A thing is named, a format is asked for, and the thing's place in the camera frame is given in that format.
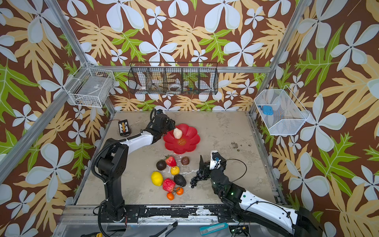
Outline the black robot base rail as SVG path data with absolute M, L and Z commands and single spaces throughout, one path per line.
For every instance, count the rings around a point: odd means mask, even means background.
M 190 222 L 233 222 L 230 209 L 223 204 L 126 205 L 128 223 L 174 219 Z

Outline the cream fake garlic bulb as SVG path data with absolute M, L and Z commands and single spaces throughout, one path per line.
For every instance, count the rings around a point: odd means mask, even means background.
M 181 139 L 183 136 L 183 132 L 179 128 L 175 128 L 173 130 L 173 136 L 175 139 Z

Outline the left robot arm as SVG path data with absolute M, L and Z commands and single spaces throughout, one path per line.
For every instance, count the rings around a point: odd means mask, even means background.
M 175 121 L 163 110 L 153 109 L 147 127 L 140 133 L 119 140 L 110 138 L 105 142 L 91 165 L 92 174 L 102 181 L 105 190 L 105 199 L 99 205 L 100 220 L 121 222 L 125 218 L 121 177 L 128 155 L 156 143 L 175 128 Z

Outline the small orange-yellow fruit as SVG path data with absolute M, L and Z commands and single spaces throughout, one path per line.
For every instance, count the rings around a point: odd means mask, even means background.
M 180 174 L 180 168 L 178 166 L 173 166 L 171 167 L 170 169 L 170 173 L 175 176 L 175 175 L 178 175 Z

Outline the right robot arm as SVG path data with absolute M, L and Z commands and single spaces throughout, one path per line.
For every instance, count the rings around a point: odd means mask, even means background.
M 257 223 L 284 237 L 321 237 L 323 228 L 306 208 L 293 209 L 267 201 L 233 183 L 224 174 L 227 160 L 217 151 L 211 153 L 209 162 L 202 157 L 197 176 L 191 180 L 210 180 L 214 194 L 230 212 L 230 218 L 239 223 Z

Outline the black fake grape bunch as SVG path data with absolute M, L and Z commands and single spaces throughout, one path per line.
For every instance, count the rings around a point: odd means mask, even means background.
M 197 186 L 197 183 L 200 181 L 206 181 L 210 177 L 210 170 L 209 169 L 199 169 L 196 173 L 196 176 L 193 177 L 190 181 L 191 188 L 194 188 Z

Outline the dark fake avocado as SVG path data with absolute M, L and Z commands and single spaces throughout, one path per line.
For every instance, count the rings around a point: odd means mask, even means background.
M 186 179 L 180 174 L 174 176 L 174 182 L 180 187 L 185 187 L 187 185 Z

